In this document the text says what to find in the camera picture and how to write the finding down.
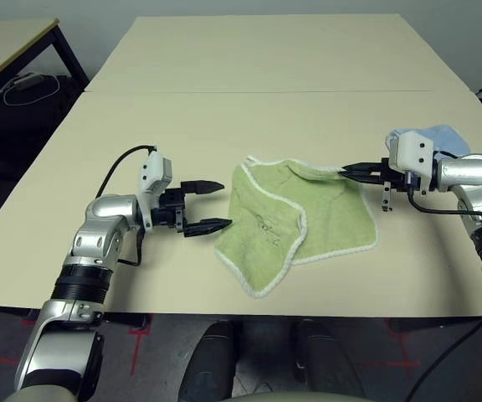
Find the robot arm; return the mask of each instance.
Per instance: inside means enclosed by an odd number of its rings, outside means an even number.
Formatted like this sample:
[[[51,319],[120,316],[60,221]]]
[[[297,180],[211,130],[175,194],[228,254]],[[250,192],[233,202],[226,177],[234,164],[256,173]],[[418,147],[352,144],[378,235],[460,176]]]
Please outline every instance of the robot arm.
[[[89,204],[51,298],[44,303],[23,351],[14,380],[17,393],[8,400],[88,400],[95,392],[102,362],[104,339],[96,329],[117,263],[140,264],[142,238],[154,225],[167,225],[189,237],[231,223],[214,218],[189,224],[185,218],[186,193],[211,193],[223,185],[196,181],[167,189],[171,180],[171,161],[151,147],[137,195],[100,196]],[[129,231],[136,232],[137,262],[119,258]]]
[[[451,158],[437,160],[436,153]],[[382,210],[392,211],[391,190],[406,192],[410,204],[429,214],[457,214],[472,239],[482,261],[482,155],[455,157],[433,150],[433,142],[415,131],[403,133],[390,142],[390,155],[379,163],[361,162],[343,167],[341,175],[361,183],[380,184]],[[415,198],[425,198],[429,191],[452,192],[457,197],[456,210],[428,209]]]

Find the green cloth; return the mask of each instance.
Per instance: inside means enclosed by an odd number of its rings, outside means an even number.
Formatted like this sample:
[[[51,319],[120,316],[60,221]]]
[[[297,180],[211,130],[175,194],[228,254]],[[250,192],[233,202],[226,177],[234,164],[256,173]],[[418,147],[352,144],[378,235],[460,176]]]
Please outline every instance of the green cloth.
[[[216,255],[254,297],[266,296],[292,264],[368,250],[377,228],[358,183],[339,168],[249,159],[233,171],[228,217]]]

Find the desk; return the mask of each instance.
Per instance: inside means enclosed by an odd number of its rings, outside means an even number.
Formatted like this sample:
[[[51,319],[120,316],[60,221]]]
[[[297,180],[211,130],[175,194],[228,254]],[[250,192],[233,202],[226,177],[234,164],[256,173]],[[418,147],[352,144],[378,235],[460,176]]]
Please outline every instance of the desk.
[[[141,17],[96,93],[468,90],[395,14]]]
[[[218,180],[226,190],[187,196],[190,220],[225,217],[231,173],[244,157],[296,157],[342,166],[377,161],[395,127],[447,123],[482,152],[482,106],[464,91],[279,94],[85,93],[0,211],[0,306],[40,307],[49,297],[85,207],[112,162],[136,144],[157,144],[174,179]],[[120,165],[105,193],[134,193],[146,155]],[[420,214],[402,194],[394,212],[367,187],[378,246],[293,266],[264,299],[246,295],[213,253],[217,234],[185,239],[159,228],[140,267],[119,265],[106,308],[350,317],[482,314],[481,262],[459,217]],[[454,209],[452,194],[426,204]]]
[[[59,29],[59,20],[43,18],[0,21],[0,89],[51,44],[85,88],[89,79]]]

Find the white wall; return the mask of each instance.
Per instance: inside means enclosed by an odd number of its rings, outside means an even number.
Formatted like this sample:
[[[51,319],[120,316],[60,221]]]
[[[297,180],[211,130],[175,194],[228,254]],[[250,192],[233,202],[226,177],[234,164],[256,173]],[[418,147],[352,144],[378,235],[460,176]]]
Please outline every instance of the white wall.
[[[399,13],[471,90],[482,88],[482,0],[0,0],[0,19],[57,17],[92,77],[139,15]],[[64,66],[53,50],[36,70]]]

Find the blue towel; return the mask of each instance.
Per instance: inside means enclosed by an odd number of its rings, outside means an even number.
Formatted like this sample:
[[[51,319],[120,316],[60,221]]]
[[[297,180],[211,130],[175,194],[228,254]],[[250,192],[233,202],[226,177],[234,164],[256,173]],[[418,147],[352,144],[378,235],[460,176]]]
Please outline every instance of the blue towel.
[[[453,153],[457,157],[462,157],[470,153],[468,143],[447,124],[440,124],[439,126],[433,126],[429,128],[398,128],[386,137],[386,147],[390,149],[390,141],[399,137],[401,134],[407,131],[414,130],[418,134],[424,137],[430,138],[434,142],[434,151],[446,151]],[[440,153],[436,154],[437,160],[446,157]]]

